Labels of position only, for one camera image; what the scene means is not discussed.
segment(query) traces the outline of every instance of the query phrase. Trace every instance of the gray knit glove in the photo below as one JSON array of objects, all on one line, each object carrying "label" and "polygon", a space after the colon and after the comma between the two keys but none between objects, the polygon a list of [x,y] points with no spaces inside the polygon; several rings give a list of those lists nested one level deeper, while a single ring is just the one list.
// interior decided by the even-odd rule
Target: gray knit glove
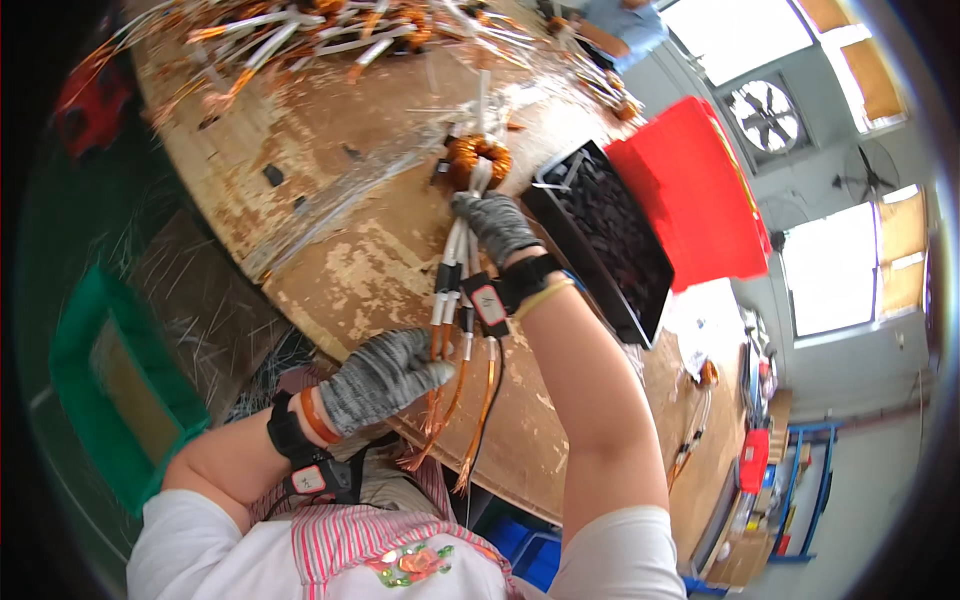
[{"label": "gray knit glove", "polygon": [[321,382],[320,397],[336,433],[392,417],[453,376],[450,363],[430,362],[430,333],[395,329],[371,337],[337,374]]},{"label": "gray knit glove", "polygon": [[450,205],[458,217],[467,220],[497,269],[503,269],[504,261],[514,252],[543,245],[514,199],[506,194],[487,192],[477,198],[469,192],[457,192]]}]

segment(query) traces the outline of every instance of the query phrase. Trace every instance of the black tray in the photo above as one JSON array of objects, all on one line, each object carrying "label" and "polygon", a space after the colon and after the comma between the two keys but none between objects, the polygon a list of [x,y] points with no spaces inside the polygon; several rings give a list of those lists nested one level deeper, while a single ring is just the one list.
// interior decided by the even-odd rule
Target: black tray
[{"label": "black tray", "polygon": [[[663,307],[670,298],[673,266],[607,155],[589,141],[573,153],[550,160],[534,182],[563,183],[566,169],[580,153],[585,159],[570,192],[531,186],[521,199],[583,281],[620,341],[650,349],[660,334]],[[581,192],[588,188],[599,192],[591,194],[596,198],[592,203]]]}]

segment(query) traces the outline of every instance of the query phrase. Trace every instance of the black wrist strap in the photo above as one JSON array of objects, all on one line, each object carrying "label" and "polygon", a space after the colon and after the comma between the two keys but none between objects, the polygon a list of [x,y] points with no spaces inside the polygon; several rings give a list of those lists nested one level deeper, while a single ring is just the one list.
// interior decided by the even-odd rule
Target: black wrist strap
[{"label": "black wrist strap", "polygon": [[500,272],[499,293],[508,314],[514,314],[520,304],[537,292],[546,289],[546,277],[564,266],[553,254],[523,258]]},{"label": "black wrist strap", "polygon": [[355,504],[359,498],[353,491],[354,478],[350,465],[333,460],[333,455],[303,435],[297,413],[288,410],[288,392],[274,396],[274,409],[267,421],[267,433],[276,451],[290,460],[293,472],[281,482],[286,495],[329,495],[338,503]]},{"label": "black wrist strap", "polygon": [[274,396],[274,410],[267,422],[267,433],[276,451],[290,459],[293,468],[302,468],[322,460],[333,458],[324,448],[314,445],[303,435],[297,413],[288,410],[290,398],[287,392]]}]

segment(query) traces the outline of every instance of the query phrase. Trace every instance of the white shirt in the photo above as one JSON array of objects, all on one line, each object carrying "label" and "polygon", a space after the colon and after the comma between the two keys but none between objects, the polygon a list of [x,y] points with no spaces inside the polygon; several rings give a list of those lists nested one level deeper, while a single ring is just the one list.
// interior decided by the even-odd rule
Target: white shirt
[{"label": "white shirt", "polygon": [[[291,516],[253,526],[246,536],[213,501],[171,490],[143,507],[143,531],[127,565],[131,600],[300,600],[302,585],[291,544]],[[454,546],[451,568],[408,588],[387,588],[365,565],[334,575],[324,598],[500,599],[506,597],[499,566],[457,538],[427,541]],[[601,516],[567,545],[548,594],[517,580],[530,600],[686,598],[677,575],[670,515],[637,506]]]}]

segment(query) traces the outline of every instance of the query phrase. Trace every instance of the wall fan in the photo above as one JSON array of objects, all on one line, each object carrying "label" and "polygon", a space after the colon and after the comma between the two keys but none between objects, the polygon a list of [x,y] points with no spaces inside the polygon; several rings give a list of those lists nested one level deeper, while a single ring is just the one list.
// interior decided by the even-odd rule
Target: wall fan
[{"label": "wall fan", "polygon": [[728,96],[727,105],[747,139],[760,150],[782,155],[797,143],[797,110],[783,90],[757,80]]},{"label": "wall fan", "polygon": [[900,173],[887,149],[874,140],[857,144],[844,161],[844,174],[833,178],[833,187],[847,186],[856,204],[879,202],[885,194],[900,189]]}]

